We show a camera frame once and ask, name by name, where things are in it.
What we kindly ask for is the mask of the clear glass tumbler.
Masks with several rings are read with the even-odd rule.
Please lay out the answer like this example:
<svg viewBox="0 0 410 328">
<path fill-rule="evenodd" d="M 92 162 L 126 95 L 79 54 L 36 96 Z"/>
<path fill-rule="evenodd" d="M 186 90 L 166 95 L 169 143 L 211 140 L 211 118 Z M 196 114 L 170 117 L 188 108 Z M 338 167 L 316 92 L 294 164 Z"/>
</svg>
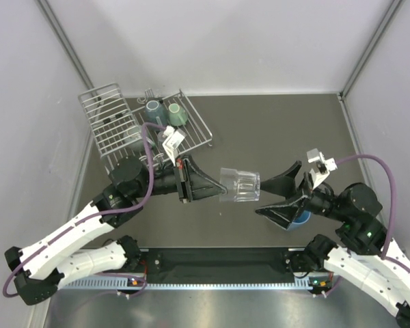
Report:
<svg viewBox="0 0 410 328">
<path fill-rule="evenodd" d="M 222 167 L 220 184 L 226 192 L 219 196 L 220 202 L 256 202 L 260 199 L 260 174 Z"/>
</svg>

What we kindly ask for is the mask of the green teal mug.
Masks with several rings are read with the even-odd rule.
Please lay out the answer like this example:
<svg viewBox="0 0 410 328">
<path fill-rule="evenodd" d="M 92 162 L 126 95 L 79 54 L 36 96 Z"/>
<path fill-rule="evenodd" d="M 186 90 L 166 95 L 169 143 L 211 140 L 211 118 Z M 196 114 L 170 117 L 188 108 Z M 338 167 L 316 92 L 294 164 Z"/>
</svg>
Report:
<svg viewBox="0 0 410 328">
<path fill-rule="evenodd" d="M 172 126 L 184 126 L 188 122 L 188 114 L 184 107 L 172 103 L 168 107 L 169 122 Z"/>
</svg>

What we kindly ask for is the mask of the blue plastic cup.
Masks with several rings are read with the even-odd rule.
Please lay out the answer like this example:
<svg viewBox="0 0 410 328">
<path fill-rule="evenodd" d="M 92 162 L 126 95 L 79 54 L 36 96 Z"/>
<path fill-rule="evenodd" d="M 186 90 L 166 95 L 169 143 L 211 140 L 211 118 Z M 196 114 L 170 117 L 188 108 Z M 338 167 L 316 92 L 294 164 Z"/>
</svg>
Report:
<svg viewBox="0 0 410 328">
<path fill-rule="evenodd" d="M 311 217 L 311 212 L 310 211 L 303 211 L 300 216 L 298 216 L 287 228 L 288 231 L 295 230 L 302 225 L 306 224 Z"/>
</svg>

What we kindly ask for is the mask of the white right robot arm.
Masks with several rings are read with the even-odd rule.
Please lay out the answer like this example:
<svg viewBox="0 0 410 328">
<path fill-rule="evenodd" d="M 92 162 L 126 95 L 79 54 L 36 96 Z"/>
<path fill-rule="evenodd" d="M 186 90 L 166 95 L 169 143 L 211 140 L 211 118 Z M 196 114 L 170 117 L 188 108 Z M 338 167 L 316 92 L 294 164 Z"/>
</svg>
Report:
<svg viewBox="0 0 410 328">
<path fill-rule="evenodd" d="M 333 159 L 314 163 L 299 184 L 295 182 L 299 161 L 263 180 L 261 191 L 284 201 L 257 208 L 256 213 L 284 229 L 304 211 L 340 222 L 336 235 L 341 243 L 316 235 L 300 255 L 305 266 L 339 275 L 380 303 L 399 327 L 410 327 L 410 261 L 377 219 L 382 205 L 375 192 L 360 182 L 339 195 L 322 191 L 319 187 L 337 165 Z"/>
</svg>

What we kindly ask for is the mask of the clear wine glass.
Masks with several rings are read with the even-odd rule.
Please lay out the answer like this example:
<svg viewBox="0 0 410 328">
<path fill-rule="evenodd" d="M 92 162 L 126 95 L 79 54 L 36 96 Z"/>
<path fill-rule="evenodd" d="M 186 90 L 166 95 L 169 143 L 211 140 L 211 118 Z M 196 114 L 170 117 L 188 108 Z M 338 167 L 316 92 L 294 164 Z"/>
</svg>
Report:
<svg viewBox="0 0 410 328">
<path fill-rule="evenodd" d="M 157 134 L 158 145 L 162 146 L 164 141 L 170 136 L 170 133 L 167 131 L 160 131 Z"/>
</svg>

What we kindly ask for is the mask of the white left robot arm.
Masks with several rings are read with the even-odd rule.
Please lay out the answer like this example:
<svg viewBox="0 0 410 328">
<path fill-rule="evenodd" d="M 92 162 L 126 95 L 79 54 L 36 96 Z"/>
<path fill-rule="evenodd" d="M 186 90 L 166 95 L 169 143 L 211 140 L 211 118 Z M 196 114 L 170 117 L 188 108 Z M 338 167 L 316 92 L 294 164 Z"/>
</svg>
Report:
<svg viewBox="0 0 410 328">
<path fill-rule="evenodd" d="M 109 173 L 111 183 L 83 210 L 56 231 L 33 245 L 11 247 L 5 260 L 12 272 L 16 296 L 26 305 L 52 297 L 69 283 L 105 271 L 132 273 L 142 264 L 141 250 L 131 236 L 123 236 L 98 249 L 82 248 L 114 231 L 135 215 L 153 195 L 177 193 L 181 202 L 223 195 L 226 187 L 204 173 L 189 155 L 157 171 L 135 156 L 120 159 Z"/>
</svg>

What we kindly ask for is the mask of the blue-grey ceramic mug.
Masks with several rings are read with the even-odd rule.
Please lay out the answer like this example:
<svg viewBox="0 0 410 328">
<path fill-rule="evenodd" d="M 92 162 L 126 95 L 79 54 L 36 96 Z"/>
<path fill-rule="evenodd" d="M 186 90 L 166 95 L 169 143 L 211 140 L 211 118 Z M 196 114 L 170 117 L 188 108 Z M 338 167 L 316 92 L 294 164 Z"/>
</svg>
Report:
<svg viewBox="0 0 410 328">
<path fill-rule="evenodd" d="M 145 107 L 146 122 L 166 128 L 168 125 L 167 114 L 164 106 L 157 100 L 150 100 Z"/>
</svg>

